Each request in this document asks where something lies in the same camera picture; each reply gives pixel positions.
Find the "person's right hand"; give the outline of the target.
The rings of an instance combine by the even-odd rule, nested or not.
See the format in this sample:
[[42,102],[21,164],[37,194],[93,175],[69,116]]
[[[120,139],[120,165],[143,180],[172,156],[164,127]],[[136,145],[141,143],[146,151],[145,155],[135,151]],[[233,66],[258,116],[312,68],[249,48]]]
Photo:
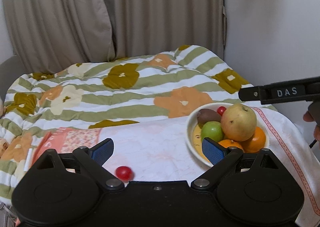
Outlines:
[[[308,111],[303,115],[303,120],[306,122],[315,122],[315,120]],[[320,141],[320,128],[318,125],[315,126],[313,136],[317,141]]]

